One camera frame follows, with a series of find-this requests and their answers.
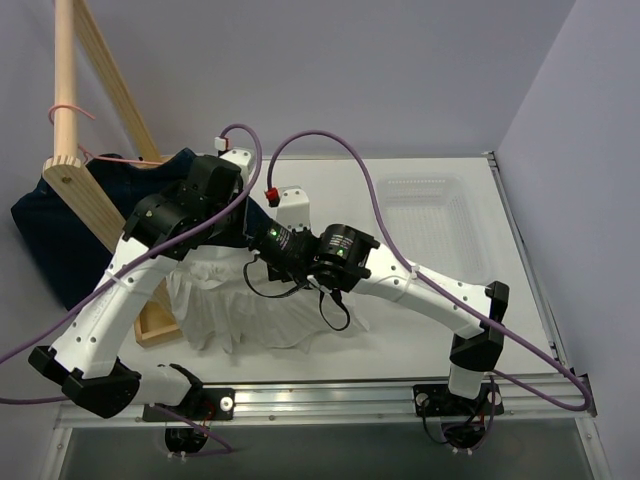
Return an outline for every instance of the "wooden stand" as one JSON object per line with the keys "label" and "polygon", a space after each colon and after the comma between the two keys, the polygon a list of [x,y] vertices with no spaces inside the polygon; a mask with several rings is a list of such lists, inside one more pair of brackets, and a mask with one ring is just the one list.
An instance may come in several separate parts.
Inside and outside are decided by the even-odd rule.
{"label": "wooden stand", "polygon": [[[163,157],[158,153],[85,0],[56,0],[55,8],[55,103],[76,105],[74,40],[77,34],[139,154],[145,160],[161,161]],[[60,108],[54,115],[54,155],[44,164],[42,177],[113,252],[125,220],[77,158],[76,112]],[[156,289],[153,301],[142,310],[136,320],[135,333],[136,341],[143,347],[182,335],[171,314],[166,283]]]}

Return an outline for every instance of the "red connector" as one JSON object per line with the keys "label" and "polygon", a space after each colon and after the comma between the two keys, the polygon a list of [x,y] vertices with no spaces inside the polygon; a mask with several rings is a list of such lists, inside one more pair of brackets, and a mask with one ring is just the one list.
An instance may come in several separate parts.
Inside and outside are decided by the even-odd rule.
{"label": "red connector", "polygon": [[270,207],[277,207],[280,205],[280,194],[278,193],[278,189],[276,187],[270,188],[266,192],[264,192],[265,197],[267,197],[267,201],[269,202]]}

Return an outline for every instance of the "white cable tie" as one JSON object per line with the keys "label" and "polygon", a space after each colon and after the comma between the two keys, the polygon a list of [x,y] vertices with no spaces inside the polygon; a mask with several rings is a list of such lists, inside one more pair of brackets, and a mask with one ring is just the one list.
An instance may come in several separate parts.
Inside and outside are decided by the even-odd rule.
{"label": "white cable tie", "polygon": [[107,275],[107,277],[113,280],[114,283],[120,285],[125,290],[131,291],[133,289],[133,284],[126,283],[123,279],[116,277],[115,273],[111,273],[109,270],[105,270],[104,273]]}
{"label": "white cable tie", "polygon": [[400,299],[405,296],[405,294],[407,293],[407,290],[409,290],[409,285],[411,285],[411,283],[418,278],[419,271],[420,271],[420,265],[418,265],[417,263],[415,265],[411,265],[411,272],[409,273],[409,277],[407,278],[407,281],[404,282],[404,287],[402,288],[402,292],[400,292],[400,295],[398,295],[398,298],[393,300],[393,302],[399,302]]}

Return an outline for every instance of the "glass panel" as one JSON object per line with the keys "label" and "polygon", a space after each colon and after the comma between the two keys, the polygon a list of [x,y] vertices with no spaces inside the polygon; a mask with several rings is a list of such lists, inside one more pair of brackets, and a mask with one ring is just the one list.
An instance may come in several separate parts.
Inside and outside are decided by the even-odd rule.
{"label": "glass panel", "polygon": [[593,478],[573,420],[500,422],[471,458],[431,443],[418,423],[217,432],[238,451],[183,463],[163,455],[161,429],[76,429],[60,478]]}

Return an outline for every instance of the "screw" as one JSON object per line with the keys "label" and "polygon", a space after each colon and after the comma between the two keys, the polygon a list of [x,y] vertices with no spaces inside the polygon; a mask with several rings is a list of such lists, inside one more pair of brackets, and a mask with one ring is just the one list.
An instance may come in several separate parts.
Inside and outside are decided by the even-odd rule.
{"label": "screw", "polygon": [[427,395],[426,393],[419,393],[418,395],[416,395],[416,404],[420,405],[421,407],[426,407],[427,405],[429,405],[429,395]]}
{"label": "screw", "polygon": [[231,399],[231,397],[223,397],[222,400],[220,400],[220,410],[222,410],[223,412],[229,412],[232,408],[233,400]]}

